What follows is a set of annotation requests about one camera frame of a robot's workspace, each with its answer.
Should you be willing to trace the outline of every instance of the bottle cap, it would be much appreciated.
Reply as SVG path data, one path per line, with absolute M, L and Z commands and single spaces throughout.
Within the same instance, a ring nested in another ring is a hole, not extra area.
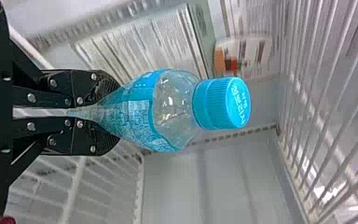
M 194 92 L 193 111 L 203 129 L 242 128 L 252 111 L 249 89 L 238 77 L 201 81 Z

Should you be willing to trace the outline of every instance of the wire rack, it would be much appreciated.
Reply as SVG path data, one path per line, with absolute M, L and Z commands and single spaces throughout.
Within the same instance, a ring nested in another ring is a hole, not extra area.
M 282 159 L 310 223 L 358 223 L 358 0 L 275 9 Z
M 145 161 L 121 141 L 102 157 L 40 156 L 9 189 L 18 223 L 142 222 Z

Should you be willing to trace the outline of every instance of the water bottle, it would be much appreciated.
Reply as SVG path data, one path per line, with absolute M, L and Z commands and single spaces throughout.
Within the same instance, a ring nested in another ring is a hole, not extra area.
M 200 81 L 183 70 L 148 72 L 99 103 L 68 111 L 113 135 L 161 152 L 183 149 L 202 130 L 239 129 L 251 115 L 251 97 L 237 77 Z

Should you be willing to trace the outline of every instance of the blue label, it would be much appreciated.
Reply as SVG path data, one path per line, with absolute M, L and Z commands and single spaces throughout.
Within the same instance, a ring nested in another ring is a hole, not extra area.
M 110 133 L 140 147 L 176 151 L 153 126 L 153 90 L 160 75 L 168 69 L 149 72 L 101 100 L 106 106 L 101 125 Z

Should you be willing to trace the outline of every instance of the bolt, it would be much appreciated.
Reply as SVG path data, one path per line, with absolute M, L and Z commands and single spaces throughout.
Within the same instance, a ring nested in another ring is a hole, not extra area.
M 34 127 L 34 123 L 33 122 L 28 122 L 27 123 L 27 129 L 28 129 L 28 131 L 34 131 L 34 130 L 36 130 L 36 128 Z
M 97 75 L 92 74 L 92 75 L 91 75 L 91 79 L 94 80 L 94 81 L 97 80 Z
M 96 148 L 95 146 L 91 146 L 91 147 L 89 148 L 89 151 L 92 152 L 92 153 L 94 153 L 96 149 L 97 149 L 97 148 Z
M 64 124 L 65 124 L 66 127 L 71 126 L 71 120 L 66 119 Z
M 28 101 L 31 102 L 31 103 L 35 103 L 35 102 L 36 102 L 36 97 L 34 97 L 34 95 L 33 95 L 32 93 L 28 93 L 27 99 L 28 99 Z
M 57 143 L 56 143 L 56 141 L 55 141 L 54 138 L 50 138 L 50 139 L 48 140 L 48 144 L 51 145 L 51 146 L 55 146 Z
M 52 88 L 56 88 L 56 87 L 57 87 L 57 82 L 56 82 L 55 79 L 51 79 L 51 80 L 50 80 L 50 86 L 51 86 Z
M 79 120 L 76 124 L 77 128 L 83 128 L 83 121 Z
M 83 98 L 77 97 L 76 101 L 79 105 L 83 105 Z

